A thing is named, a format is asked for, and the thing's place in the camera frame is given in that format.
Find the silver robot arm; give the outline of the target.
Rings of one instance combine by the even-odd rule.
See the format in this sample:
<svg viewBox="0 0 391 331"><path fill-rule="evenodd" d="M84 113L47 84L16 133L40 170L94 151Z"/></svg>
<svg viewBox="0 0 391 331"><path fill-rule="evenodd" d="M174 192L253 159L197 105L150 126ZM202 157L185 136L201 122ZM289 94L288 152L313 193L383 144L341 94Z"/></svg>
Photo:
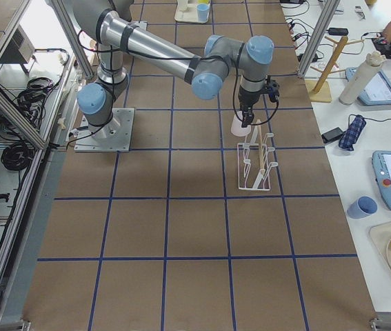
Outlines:
<svg viewBox="0 0 391 331"><path fill-rule="evenodd" d="M241 81L232 99L239 102L236 117L244 128L253 125L253 106L262 94L279 103L279 86L268 76L274 44L267 36L244 42L214 34L200 57L133 23L131 1L71 1L70 5L80 29L97 43L183 79L200 99L215 98L234 70Z"/></svg>

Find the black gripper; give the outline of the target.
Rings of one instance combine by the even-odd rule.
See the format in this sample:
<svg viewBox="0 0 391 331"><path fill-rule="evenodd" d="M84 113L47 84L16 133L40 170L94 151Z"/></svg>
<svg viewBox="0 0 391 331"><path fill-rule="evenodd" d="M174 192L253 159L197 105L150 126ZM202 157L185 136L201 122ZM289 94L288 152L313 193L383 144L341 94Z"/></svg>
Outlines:
<svg viewBox="0 0 391 331"><path fill-rule="evenodd" d="M261 81L241 81L239 86L239 105L242 114L242 126L251 126L254 120L253 105L259 100Z"/></svg>

